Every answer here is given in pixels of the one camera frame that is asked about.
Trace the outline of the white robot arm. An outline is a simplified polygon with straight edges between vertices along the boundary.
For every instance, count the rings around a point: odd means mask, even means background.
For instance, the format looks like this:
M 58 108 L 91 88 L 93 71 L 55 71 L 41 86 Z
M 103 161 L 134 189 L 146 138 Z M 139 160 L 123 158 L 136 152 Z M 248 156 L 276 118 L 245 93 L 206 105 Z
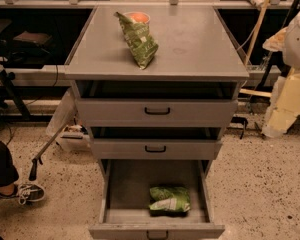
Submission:
M 283 62 L 291 67 L 288 75 L 279 77 L 274 84 L 262 126 L 265 136 L 276 138 L 300 116 L 300 11 L 287 27 L 268 38 L 263 48 L 281 52 Z

